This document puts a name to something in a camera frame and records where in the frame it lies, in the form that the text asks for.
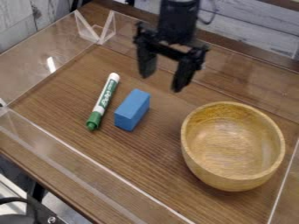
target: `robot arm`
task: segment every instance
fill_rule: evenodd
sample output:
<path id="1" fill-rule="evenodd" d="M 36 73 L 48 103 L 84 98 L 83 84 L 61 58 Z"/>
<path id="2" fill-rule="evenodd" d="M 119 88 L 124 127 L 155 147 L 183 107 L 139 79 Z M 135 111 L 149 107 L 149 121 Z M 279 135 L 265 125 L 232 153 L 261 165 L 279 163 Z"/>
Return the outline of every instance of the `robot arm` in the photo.
<path id="1" fill-rule="evenodd" d="M 201 70 L 208 46 L 193 40 L 200 0 L 163 0 L 156 30 L 137 23 L 135 35 L 139 73 L 144 78 L 156 69 L 156 55 L 161 54 L 179 61 L 172 79 L 172 91 L 180 92 L 191 83 L 195 71 Z M 181 52 L 171 45 L 188 46 L 191 50 Z"/>

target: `bowl rim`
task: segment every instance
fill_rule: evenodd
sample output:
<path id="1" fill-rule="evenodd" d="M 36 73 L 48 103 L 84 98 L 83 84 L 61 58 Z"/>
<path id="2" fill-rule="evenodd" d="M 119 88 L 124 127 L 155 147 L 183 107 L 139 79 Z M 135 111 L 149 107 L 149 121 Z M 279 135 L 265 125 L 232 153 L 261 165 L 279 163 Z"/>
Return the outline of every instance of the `bowl rim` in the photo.
<path id="1" fill-rule="evenodd" d="M 187 144 L 187 139 L 185 139 L 185 130 L 187 130 L 187 124 L 192 118 L 192 116 L 201 110 L 204 110 L 205 108 L 215 106 L 215 105 L 220 105 L 220 104 L 225 104 L 225 105 L 233 105 L 233 106 L 239 106 L 241 108 L 245 108 L 248 110 L 251 110 L 252 112 L 255 112 L 257 115 L 260 115 L 269 123 L 269 125 L 273 127 L 275 129 L 275 133 L 277 134 L 279 137 L 279 143 L 280 143 L 280 151 L 279 151 L 279 155 L 276 157 L 275 162 L 272 163 L 272 165 L 261 172 L 256 173 L 256 174 L 249 174 L 249 175 L 231 175 L 229 177 L 223 176 L 216 174 L 215 172 L 209 171 L 208 169 L 205 169 L 205 167 L 203 167 L 197 160 L 193 158 L 188 144 Z M 251 180 L 251 179 L 260 179 L 264 176 L 267 176 L 268 174 L 271 174 L 276 168 L 279 167 L 279 165 L 283 162 L 284 159 L 284 155 L 285 155 L 285 139 L 284 139 L 284 135 L 281 130 L 279 129 L 276 123 L 273 122 L 273 120 L 268 117 L 268 115 L 265 115 L 261 111 L 259 111 L 256 108 L 248 106 L 247 104 L 239 103 L 239 102 L 233 102 L 233 101 L 216 101 L 212 103 L 207 103 L 204 105 L 201 105 L 200 107 L 197 107 L 184 118 L 183 124 L 181 124 L 181 150 L 185 151 L 185 153 L 188 154 L 188 156 L 191 157 L 192 162 L 208 173 L 211 173 L 212 175 L 224 178 L 224 179 L 233 179 L 233 180 Z"/>

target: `blue block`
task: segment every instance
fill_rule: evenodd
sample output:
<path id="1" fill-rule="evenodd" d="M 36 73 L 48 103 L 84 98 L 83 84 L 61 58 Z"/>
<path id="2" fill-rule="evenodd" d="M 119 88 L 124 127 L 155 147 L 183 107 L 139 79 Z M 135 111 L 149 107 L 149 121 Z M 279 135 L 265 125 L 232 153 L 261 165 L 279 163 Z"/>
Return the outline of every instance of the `blue block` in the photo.
<path id="1" fill-rule="evenodd" d="M 115 111 L 115 125 L 123 129 L 132 131 L 143 118 L 145 111 L 149 109 L 151 95 L 135 89 Z"/>

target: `green marker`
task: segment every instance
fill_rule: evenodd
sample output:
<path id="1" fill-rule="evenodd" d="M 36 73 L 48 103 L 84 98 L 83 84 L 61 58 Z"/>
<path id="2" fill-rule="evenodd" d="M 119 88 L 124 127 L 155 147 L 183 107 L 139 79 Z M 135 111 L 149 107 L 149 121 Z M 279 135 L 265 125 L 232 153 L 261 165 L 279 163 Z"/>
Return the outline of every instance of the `green marker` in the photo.
<path id="1" fill-rule="evenodd" d="M 120 78 L 116 73 L 112 73 L 107 78 L 107 84 L 105 84 L 101 94 L 97 98 L 97 104 L 92 110 L 89 117 L 88 117 L 88 121 L 87 121 L 88 130 L 95 130 L 99 128 L 101 116 L 105 113 L 109 99 L 111 99 L 112 94 L 117 88 L 119 79 Z"/>

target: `wooden bowl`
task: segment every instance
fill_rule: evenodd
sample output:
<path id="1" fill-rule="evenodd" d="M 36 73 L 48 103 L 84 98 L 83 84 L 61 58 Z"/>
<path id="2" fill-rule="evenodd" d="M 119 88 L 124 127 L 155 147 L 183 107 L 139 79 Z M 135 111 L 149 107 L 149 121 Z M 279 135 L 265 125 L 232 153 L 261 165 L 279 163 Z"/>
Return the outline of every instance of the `wooden bowl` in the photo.
<path id="1" fill-rule="evenodd" d="M 215 102 L 181 125 L 184 161 L 197 178 L 229 192 L 267 182 L 281 164 L 285 140 L 271 118 L 249 106 Z"/>

